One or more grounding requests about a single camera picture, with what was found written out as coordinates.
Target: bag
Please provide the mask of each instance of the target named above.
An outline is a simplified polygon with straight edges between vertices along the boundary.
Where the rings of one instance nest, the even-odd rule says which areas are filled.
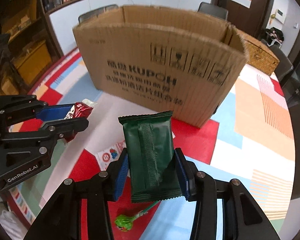
[[[128,151],[133,203],[181,196],[173,155],[172,113],[118,118]]]

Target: chair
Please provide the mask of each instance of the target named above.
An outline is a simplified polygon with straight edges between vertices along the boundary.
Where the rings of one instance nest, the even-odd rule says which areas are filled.
[[[261,39],[261,42],[264,44],[264,45],[267,45],[268,46],[268,43],[265,39]]]
[[[293,65],[288,59],[288,57],[283,53],[283,51],[277,46],[272,45],[269,49],[276,55],[276,57],[280,60],[278,66],[274,70],[279,82],[293,70]]]
[[[112,5],[108,5],[108,6],[105,6],[105,7],[100,7],[98,9],[95,9],[95,10],[92,10],[92,11],[89,11],[89,12],[86,12],[82,15],[80,15],[78,17],[78,21],[79,23],[82,23],[94,16],[98,16],[99,14],[102,14],[106,11],[109,11],[109,10],[112,10],[112,9],[115,9],[115,8],[118,8],[118,6],[116,4],[112,4]]]
[[[227,9],[224,9],[222,7],[219,7],[219,6],[210,4],[210,3],[205,3],[205,2],[200,3],[198,12],[206,13],[206,14],[212,15],[214,17],[224,19],[224,20],[228,19],[228,10]]]

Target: red candy wrapper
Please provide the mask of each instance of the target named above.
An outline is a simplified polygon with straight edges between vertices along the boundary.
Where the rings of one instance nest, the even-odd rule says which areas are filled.
[[[84,99],[82,102],[74,103],[74,106],[70,109],[70,111],[66,114],[66,117],[64,119],[71,119],[71,118],[77,118],[77,117],[85,117],[88,118],[88,116],[91,114],[94,106],[96,105],[95,102],[92,102],[89,99]],[[70,142],[75,137],[75,134],[72,137],[65,138],[67,142]]]

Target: door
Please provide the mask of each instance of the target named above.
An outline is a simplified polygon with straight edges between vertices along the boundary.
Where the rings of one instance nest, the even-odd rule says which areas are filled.
[[[264,21],[269,0],[251,0],[250,8],[231,0],[217,0],[217,4],[226,8],[228,21],[247,34],[257,37]]]

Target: white wall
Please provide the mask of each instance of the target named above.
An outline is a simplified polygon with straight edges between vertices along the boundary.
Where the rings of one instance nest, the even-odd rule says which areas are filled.
[[[284,41],[281,50],[288,56],[300,30],[300,6],[295,0],[274,0],[271,15],[275,14],[277,9],[286,15],[284,23],[282,24],[277,19],[273,19],[270,24],[269,19],[266,28],[270,29],[271,27],[275,27],[282,30]]]
[[[295,0],[289,0],[287,17],[281,30],[284,35],[281,50],[288,56],[300,30],[300,6]]]
[[[279,9],[285,15],[287,15],[288,5],[289,5],[289,0],[273,0],[273,6],[272,6],[272,10],[271,10],[271,15],[275,14],[275,11],[277,9]],[[270,19],[269,19],[266,28],[270,29],[271,27],[275,27],[275,28],[281,30],[282,29],[282,23],[279,22],[277,19],[273,19],[272,23],[270,24]]]

